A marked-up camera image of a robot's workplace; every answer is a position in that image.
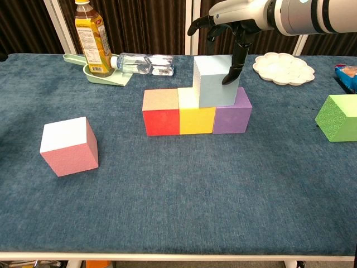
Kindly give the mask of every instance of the white paint palette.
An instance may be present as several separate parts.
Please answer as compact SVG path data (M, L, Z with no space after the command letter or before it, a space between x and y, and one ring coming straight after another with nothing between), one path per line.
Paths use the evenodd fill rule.
M277 85L302 85L315 79L312 67L286 53L269 52L259 56L255 59L253 69L262 79Z

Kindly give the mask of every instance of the green cube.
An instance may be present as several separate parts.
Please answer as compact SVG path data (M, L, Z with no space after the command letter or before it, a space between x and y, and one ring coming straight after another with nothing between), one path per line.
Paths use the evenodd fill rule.
M315 121L329 141L357 141L357 95L329 95Z

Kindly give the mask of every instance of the green tray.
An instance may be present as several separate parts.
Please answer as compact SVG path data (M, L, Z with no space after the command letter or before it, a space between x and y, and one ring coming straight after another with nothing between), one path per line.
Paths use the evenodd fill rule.
M129 82L133 74L124 74L119 70L115 70L108 77L97 77L89 71L88 64L85 60L85 57L73 55L73 54L64 54L63 59L68 63L74 63L83 66L83 73L87 76L88 81L92 83L106 84L106 85L125 85Z

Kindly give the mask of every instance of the plastic bottle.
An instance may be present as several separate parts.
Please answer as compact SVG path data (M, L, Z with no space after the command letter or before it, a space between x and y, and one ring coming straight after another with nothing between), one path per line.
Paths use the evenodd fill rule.
M123 73L173 75L173 58L169 55L121 53L112 56L110 64Z
M75 0L75 3L75 26L89 70L99 77L109 76L114 69L110 65L112 53L103 18L88 0Z

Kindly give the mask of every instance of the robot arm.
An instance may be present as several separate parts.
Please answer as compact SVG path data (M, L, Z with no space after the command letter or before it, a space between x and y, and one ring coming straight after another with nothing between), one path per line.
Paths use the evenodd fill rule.
M208 54L226 28L235 35L232 65L222 84L233 82L243 69L254 35L276 29L283 35L357 32L357 0L225 0L192 22L187 34L202 27L208 33Z

